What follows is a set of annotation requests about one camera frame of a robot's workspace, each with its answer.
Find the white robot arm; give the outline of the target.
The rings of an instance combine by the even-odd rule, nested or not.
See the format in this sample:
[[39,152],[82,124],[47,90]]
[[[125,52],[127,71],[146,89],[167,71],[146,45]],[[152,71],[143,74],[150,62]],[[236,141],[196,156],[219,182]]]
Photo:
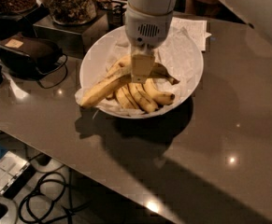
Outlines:
[[[186,0],[188,10],[195,2],[224,5],[272,44],[272,0]],[[143,83],[150,75],[153,50],[167,38],[175,4],[176,0],[127,0],[125,31],[131,43],[134,82]]]

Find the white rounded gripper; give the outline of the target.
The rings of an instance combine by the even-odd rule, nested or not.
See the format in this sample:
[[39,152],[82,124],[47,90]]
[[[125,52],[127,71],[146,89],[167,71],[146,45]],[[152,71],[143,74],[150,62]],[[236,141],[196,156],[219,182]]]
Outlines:
[[163,15],[144,13],[131,5],[125,14],[125,32],[132,47],[131,77],[134,83],[144,83],[155,63],[154,49],[166,40],[173,12]]

